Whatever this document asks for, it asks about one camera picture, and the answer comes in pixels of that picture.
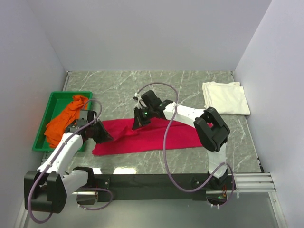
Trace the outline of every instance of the gray marble surface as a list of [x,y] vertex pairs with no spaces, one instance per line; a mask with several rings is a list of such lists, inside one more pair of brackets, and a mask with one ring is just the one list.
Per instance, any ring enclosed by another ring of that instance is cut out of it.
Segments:
[[[93,98],[103,104],[101,120],[133,118],[134,93],[150,82],[165,82],[179,92],[179,104],[204,108],[202,83],[233,81],[230,71],[86,71],[71,72],[66,91],[92,91]],[[161,99],[174,100],[172,89],[153,85]],[[261,172],[246,119],[242,115],[222,116],[231,133],[227,144],[227,162],[235,172]],[[101,168],[102,173],[165,173],[162,151],[94,156],[93,140],[89,140],[85,152],[77,153],[68,167]],[[168,164],[173,173],[207,172],[208,156],[205,148],[189,148],[167,151]]]

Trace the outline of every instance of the white towel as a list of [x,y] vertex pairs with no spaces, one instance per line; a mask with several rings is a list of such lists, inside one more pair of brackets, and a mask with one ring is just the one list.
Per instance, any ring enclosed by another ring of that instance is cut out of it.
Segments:
[[219,114],[250,115],[244,88],[239,82],[203,83],[205,107],[214,107]]

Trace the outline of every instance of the green plastic basket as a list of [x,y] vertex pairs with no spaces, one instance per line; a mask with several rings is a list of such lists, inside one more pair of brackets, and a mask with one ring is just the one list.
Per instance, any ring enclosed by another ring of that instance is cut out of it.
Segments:
[[[52,92],[48,103],[46,110],[43,114],[43,118],[40,123],[39,130],[37,132],[35,142],[33,145],[34,151],[40,151],[40,152],[53,152],[54,149],[50,148],[46,137],[44,135],[44,132],[47,129],[47,124],[54,119],[56,116],[58,116],[65,108],[66,106],[73,101],[74,95],[82,95],[86,96],[87,98],[92,98],[93,93],[92,92]],[[91,110],[91,102],[89,102],[87,106],[88,110]],[[85,150],[85,144],[78,150],[79,152],[83,152]]]

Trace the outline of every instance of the red towel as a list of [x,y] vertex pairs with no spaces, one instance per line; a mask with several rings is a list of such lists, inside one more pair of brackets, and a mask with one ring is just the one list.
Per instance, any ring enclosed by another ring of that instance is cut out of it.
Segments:
[[[152,118],[148,126],[134,131],[133,119],[106,120],[102,123],[114,140],[97,144],[93,150],[94,155],[162,150],[163,137],[169,121]],[[195,128],[173,121],[167,137],[168,150],[201,146]]]

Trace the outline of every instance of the orange towel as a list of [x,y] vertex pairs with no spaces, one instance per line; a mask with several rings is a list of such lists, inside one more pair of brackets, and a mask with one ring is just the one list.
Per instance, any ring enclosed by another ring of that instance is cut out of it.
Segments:
[[56,148],[58,146],[65,129],[73,120],[79,117],[80,109],[82,109],[87,100],[88,98],[85,96],[73,96],[73,101],[69,103],[69,105],[58,116],[48,123],[44,135],[47,137],[47,142],[51,148]]

